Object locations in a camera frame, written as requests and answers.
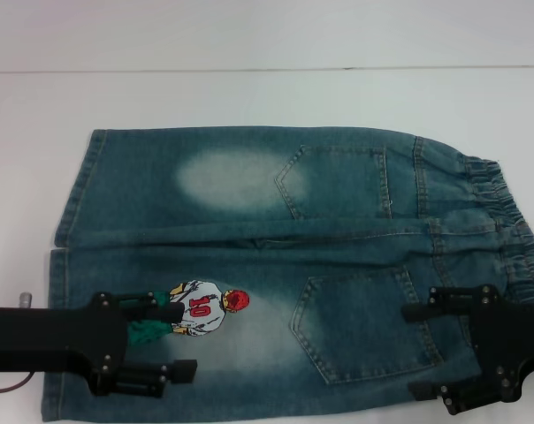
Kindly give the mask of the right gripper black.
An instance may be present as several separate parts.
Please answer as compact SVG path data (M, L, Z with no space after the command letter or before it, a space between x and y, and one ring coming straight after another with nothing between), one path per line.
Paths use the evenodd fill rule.
M431 287L428 300L401 307L406 322L443 315L471 316L471 339L482 375L458 382L410 382L416 401L440 398L450 415L486 405L512 403L534 372L534 303L499 301L491 284L471 288Z

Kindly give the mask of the blue denim shorts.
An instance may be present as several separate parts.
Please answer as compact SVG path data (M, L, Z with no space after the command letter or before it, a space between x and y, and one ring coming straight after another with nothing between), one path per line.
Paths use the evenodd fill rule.
M50 256L49 304L153 292L127 357L196 360L161 398L44 379L44 421L218 422L406 403L479 373L468 322L408 323L433 288L534 303L534 234L500 166L368 128L95 130Z

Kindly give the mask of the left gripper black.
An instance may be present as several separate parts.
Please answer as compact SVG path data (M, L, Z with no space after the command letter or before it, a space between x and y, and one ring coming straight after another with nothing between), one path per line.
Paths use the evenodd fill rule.
M95 395L161 397L167 385L194 381L197 361L126 363L127 322L178 323L183 304L156 292L95 295L76 309L0 307L0 372L71 373Z

